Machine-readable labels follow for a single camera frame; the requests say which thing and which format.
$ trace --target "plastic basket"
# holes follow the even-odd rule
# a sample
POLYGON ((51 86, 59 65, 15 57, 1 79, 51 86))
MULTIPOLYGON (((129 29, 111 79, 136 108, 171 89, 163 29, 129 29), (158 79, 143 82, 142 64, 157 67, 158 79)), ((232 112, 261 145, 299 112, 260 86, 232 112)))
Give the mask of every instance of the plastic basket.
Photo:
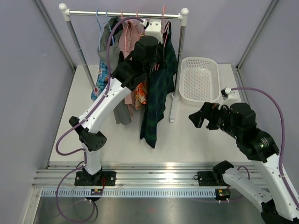
POLYGON ((179 92, 186 104, 200 106, 216 102, 221 96, 217 63, 204 57, 182 60, 179 92))

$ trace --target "gray wall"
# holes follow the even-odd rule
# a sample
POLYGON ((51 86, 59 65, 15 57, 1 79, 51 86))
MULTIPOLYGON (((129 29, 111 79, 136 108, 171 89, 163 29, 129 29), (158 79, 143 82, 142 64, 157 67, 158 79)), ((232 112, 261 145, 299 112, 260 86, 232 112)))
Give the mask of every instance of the gray wall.
MULTIPOLYGON (((246 86, 271 94, 285 117, 284 166, 299 190, 299 1, 281 0, 241 68, 246 86)), ((259 125, 281 144, 279 115, 273 104, 258 93, 249 93, 259 125)))
POLYGON ((72 72, 32 0, 1 1, 0 31, 0 222, 17 224, 72 72))
MULTIPOLYGON (((178 13, 183 7, 190 10, 185 36, 185 56, 202 56, 218 63, 237 64, 271 0, 43 0, 66 48, 76 64, 81 61, 70 33, 58 9, 64 2, 72 10, 178 13)), ((97 64, 99 30, 96 18, 73 16, 87 63, 97 64)), ((178 48, 179 21, 173 22, 173 44, 178 48)))

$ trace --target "hanging clothes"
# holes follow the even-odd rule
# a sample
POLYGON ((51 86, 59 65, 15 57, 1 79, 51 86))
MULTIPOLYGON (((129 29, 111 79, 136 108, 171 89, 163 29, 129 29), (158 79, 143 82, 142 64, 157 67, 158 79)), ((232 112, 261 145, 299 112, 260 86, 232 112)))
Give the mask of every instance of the hanging clothes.
POLYGON ((177 72, 177 57, 171 43, 171 23, 165 41, 166 62, 159 66, 159 70, 153 71, 149 75, 148 102, 140 131, 140 139, 145 138, 152 148, 156 146, 157 124, 164 118, 166 96, 174 90, 173 75, 177 72))
MULTIPOLYGON (((126 27, 122 32, 119 40, 119 48, 126 58, 132 50, 134 50, 135 43, 139 41, 139 28, 136 20, 128 20, 126 27)), ((125 97, 125 104, 128 106, 131 118, 133 118, 133 107, 135 107, 135 91, 132 91, 125 97)))
MULTIPOLYGON (((110 27, 113 28, 118 22, 120 18, 113 17, 109 20, 109 22, 105 25, 104 31, 100 40, 100 50, 98 48, 98 56, 100 57, 100 69, 98 74, 98 79, 95 85, 95 88, 91 94, 92 100, 95 100, 100 93, 104 90, 105 86, 108 83, 108 67, 107 67, 107 42, 110 36, 110 27)), ((119 49, 119 38, 123 32, 123 27, 119 26, 116 29, 114 34, 114 44, 110 45, 109 48, 109 61, 111 73, 116 69, 119 62, 123 61, 123 56, 120 53, 119 49)), ((117 124, 128 125, 131 123, 131 116, 127 106, 125 105, 125 101, 122 100, 113 110, 115 121, 117 124)))

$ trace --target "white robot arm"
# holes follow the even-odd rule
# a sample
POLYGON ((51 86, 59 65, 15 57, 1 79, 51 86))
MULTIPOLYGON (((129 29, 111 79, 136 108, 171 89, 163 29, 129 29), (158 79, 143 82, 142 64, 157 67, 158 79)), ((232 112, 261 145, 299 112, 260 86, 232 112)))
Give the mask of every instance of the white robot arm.
POLYGON ((299 223, 299 208, 291 194, 296 200, 299 195, 289 177, 284 176, 291 192, 280 176, 279 150, 274 139, 256 127, 256 114, 248 104, 236 103, 236 92, 230 88, 221 92, 226 97, 222 105, 206 102, 189 119, 197 128, 207 119, 209 130, 221 129, 236 139, 238 148, 258 169, 269 192, 254 185, 228 161, 213 167, 213 177, 217 182, 236 188, 249 199, 267 224, 299 223))
POLYGON ((84 121, 75 130, 79 135, 83 148, 86 149, 86 165, 84 172, 89 179, 98 180, 101 175, 100 148, 107 139, 99 131, 112 110, 132 91, 139 83, 146 80, 157 63, 164 63, 164 48, 161 33, 161 21, 143 20, 145 36, 136 42, 134 50, 124 62, 119 63, 112 73, 107 95, 105 90, 98 96, 91 107, 81 116, 71 117, 70 124, 77 125, 84 121))

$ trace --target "black mounting bracket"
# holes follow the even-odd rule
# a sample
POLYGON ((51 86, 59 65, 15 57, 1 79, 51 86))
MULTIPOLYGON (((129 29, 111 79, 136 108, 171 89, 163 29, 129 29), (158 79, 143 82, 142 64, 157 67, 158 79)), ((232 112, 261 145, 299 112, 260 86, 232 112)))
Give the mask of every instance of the black mounting bracket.
POLYGON ((85 169, 76 173, 75 186, 115 186, 116 172, 100 170, 95 175, 90 175, 85 169))
POLYGON ((195 180, 198 180, 200 187, 213 187, 213 186, 228 186, 224 181, 218 181, 214 178, 212 171, 200 171, 194 176, 195 180))

